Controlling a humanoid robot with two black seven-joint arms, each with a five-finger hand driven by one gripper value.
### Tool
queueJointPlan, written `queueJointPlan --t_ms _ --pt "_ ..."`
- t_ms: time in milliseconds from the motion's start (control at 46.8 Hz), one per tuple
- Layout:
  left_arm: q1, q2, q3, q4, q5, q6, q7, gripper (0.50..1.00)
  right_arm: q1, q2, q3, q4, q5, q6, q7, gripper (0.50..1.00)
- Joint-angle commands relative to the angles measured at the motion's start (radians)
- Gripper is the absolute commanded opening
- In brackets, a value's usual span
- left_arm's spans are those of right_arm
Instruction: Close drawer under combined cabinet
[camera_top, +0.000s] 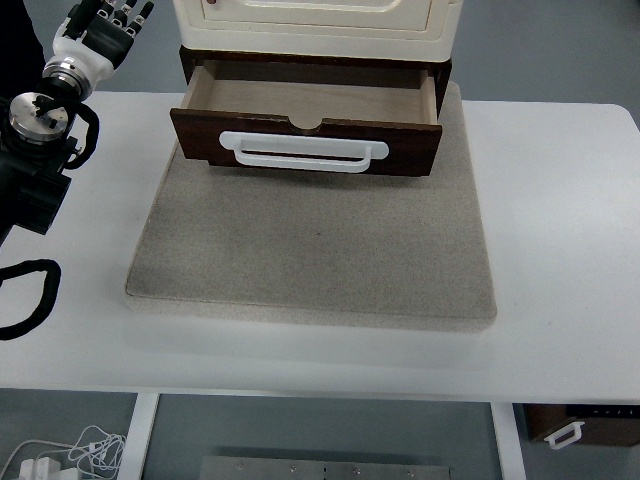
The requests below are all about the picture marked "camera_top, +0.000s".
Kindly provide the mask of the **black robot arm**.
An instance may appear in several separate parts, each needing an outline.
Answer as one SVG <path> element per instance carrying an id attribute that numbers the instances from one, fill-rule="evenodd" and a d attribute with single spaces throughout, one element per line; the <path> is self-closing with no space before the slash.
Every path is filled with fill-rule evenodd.
<path id="1" fill-rule="evenodd" d="M 125 60 L 154 4 L 81 1 L 58 27 L 32 87 L 1 99 L 1 234 L 44 235 L 69 189 L 66 171 L 93 155 L 100 121 L 86 105 Z"/>

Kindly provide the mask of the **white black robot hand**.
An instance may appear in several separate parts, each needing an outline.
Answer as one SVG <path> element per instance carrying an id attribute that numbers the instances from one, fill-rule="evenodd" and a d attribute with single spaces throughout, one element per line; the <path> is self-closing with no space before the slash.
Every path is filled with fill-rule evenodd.
<path id="1" fill-rule="evenodd" d="M 131 17 L 136 3 L 126 0 L 114 9 L 114 0 L 103 0 L 95 18 L 93 2 L 76 4 L 56 31 L 53 56 L 45 64 L 42 79 L 61 80 L 74 90 L 94 90 L 100 81 L 112 77 L 154 9 L 154 3 L 147 1 Z"/>

